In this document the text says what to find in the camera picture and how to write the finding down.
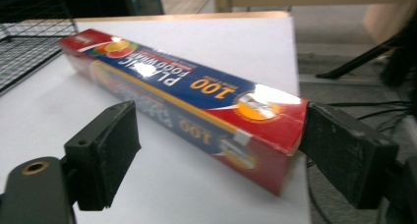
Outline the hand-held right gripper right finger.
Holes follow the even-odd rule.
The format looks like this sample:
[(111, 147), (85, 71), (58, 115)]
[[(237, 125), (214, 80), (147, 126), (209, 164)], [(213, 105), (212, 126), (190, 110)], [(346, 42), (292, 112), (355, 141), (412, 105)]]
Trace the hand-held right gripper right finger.
[(384, 172), (399, 145), (340, 109), (310, 102), (299, 150), (358, 209), (381, 200)]

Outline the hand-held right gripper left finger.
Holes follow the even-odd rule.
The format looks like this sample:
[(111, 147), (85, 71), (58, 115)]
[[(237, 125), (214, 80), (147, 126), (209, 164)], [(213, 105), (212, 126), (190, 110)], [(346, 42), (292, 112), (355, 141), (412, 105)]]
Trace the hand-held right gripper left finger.
[(136, 104), (125, 101), (106, 108), (64, 149), (70, 201), (85, 211), (109, 207), (141, 149)]

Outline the blue red plastic wrap box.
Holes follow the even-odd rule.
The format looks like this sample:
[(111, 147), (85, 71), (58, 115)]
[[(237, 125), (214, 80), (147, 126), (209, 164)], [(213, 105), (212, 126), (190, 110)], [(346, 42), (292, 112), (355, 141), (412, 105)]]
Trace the blue red plastic wrap box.
[(74, 69), (274, 195), (308, 102), (166, 52), (87, 29), (59, 42)]

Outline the black stand leg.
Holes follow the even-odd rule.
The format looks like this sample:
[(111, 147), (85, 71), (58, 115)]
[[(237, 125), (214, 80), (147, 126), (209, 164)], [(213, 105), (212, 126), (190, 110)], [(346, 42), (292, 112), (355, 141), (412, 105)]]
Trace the black stand leg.
[(353, 70), (361, 67), (362, 65), (370, 62), (371, 60), (381, 56), (382, 54), (396, 48), (411, 45), (414, 41), (417, 41), (417, 30), (402, 30), (395, 34), (383, 43), (373, 47), (358, 57), (350, 60), (342, 66), (331, 70), (327, 73), (317, 74), (319, 79), (336, 80), (340, 77), (350, 73)]

